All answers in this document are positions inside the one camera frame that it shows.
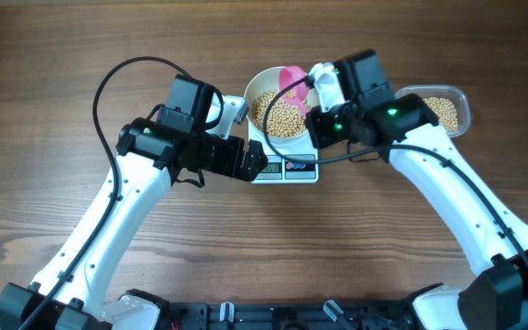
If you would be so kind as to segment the pink plastic measuring scoop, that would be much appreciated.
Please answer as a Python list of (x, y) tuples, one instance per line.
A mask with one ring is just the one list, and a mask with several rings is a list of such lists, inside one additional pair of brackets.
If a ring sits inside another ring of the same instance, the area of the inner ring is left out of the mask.
[[(285, 66), (279, 73), (279, 87), (283, 90), (289, 85), (306, 78), (307, 73), (298, 66)], [(308, 97), (309, 89), (305, 82), (293, 86), (286, 92), (282, 98), (289, 105), (295, 105), (301, 112), (303, 117), (306, 117), (308, 112), (304, 102)]]

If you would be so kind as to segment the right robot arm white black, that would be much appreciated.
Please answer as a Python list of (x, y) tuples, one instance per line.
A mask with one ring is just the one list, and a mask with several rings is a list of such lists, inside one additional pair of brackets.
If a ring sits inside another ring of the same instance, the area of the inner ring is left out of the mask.
[(438, 284), (412, 299), (426, 329), (528, 329), (528, 225), (469, 166), (417, 94), (397, 96), (378, 55), (365, 50), (312, 67), (319, 106), (306, 117), (315, 148), (347, 140), (405, 176), (461, 246), (474, 280)]

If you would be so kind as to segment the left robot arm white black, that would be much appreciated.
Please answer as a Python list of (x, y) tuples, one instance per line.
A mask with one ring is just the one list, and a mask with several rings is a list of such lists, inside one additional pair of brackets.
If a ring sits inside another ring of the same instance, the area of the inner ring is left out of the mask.
[(166, 103), (120, 132), (110, 171), (79, 224), (29, 286), (0, 293), (2, 329), (168, 329), (170, 304), (141, 290), (105, 295), (127, 247), (181, 170), (252, 182), (267, 165), (263, 147), (234, 137), (246, 101), (177, 75)]

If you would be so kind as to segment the soybeans pile in bowl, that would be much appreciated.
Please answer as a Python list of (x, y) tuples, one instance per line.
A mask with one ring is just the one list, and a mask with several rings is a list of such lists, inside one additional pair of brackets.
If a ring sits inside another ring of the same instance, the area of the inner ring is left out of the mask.
[[(259, 95), (253, 102), (252, 118), (255, 126), (263, 129), (266, 110), (279, 90), (268, 90)], [(293, 138), (305, 132), (305, 116), (295, 104), (288, 104), (280, 98), (269, 111), (267, 132), (270, 137)]]

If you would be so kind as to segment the white round bowl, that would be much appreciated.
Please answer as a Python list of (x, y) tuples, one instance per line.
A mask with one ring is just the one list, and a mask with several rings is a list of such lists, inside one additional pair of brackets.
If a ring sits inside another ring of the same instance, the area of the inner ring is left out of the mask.
[[(254, 109), (253, 102), (256, 100), (256, 98), (268, 90), (279, 90), (279, 92), (281, 91), (281, 88), (279, 87), (279, 73), (281, 69), (282, 67), (273, 67), (266, 69), (265, 71), (262, 71), (258, 75), (256, 75), (248, 84), (244, 93), (244, 98), (249, 107), (247, 115), (248, 124), (252, 122), (255, 125), (254, 119), (252, 118), (252, 110)], [(308, 97), (304, 104), (307, 107), (308, 112), (314, 106), (319, 105), (318, 95), (315, 90), (309, 90)], [(267, 121), (266, 125), (264, 121), (262, 130), (258, 129), (262, 134), (263, 130), (266, 130), (266, 133), (268, 134)]]

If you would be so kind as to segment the clear container of soybeans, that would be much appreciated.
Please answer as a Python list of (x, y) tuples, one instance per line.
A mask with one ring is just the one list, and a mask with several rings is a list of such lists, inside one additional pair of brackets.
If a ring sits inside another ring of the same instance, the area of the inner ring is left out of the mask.
[(471, 113), (466, 95), (450, 85), (413, 85), (401, 88), (396, 98), (407, 94), (419, 95), (438, 116), (439, 123), (450, 138), (456, 138), (468, 131)]

